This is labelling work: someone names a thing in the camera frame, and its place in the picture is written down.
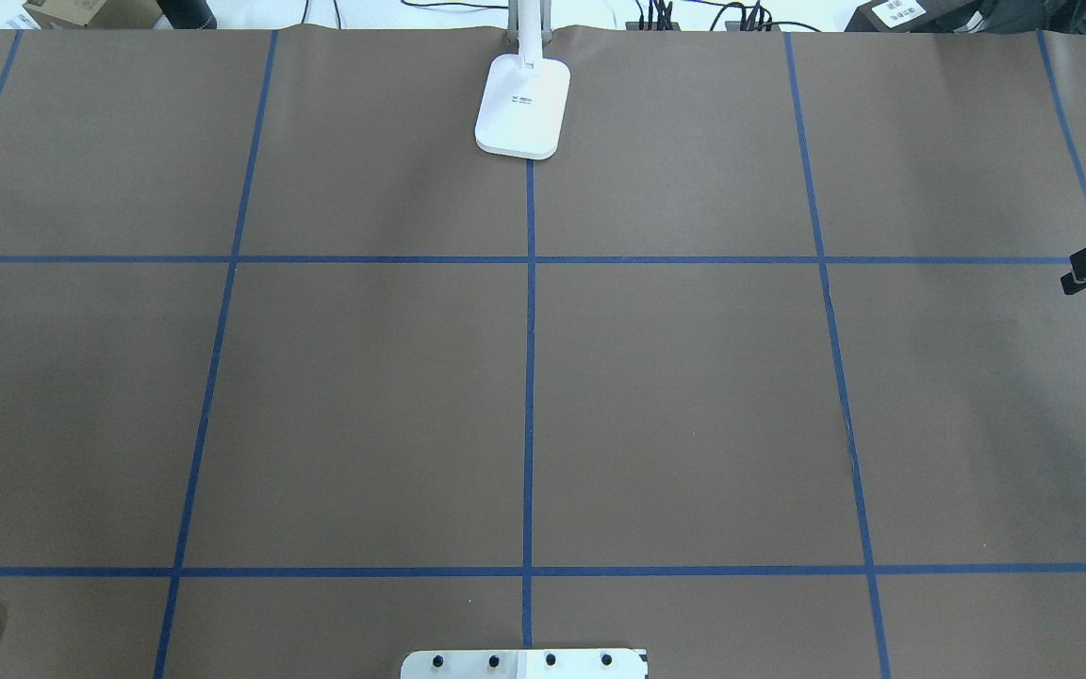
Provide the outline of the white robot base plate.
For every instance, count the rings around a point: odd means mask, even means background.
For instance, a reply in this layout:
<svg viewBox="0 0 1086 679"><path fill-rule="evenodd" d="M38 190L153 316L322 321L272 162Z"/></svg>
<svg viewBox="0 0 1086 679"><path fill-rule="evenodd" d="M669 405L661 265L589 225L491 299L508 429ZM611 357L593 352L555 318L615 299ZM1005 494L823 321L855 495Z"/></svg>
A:
<svg viewBox="0 0 1086 679"><path fill-rule="evenodd" d="M401 678L648 678L645 650L552 647L422 650L407 654Z"/></svg>

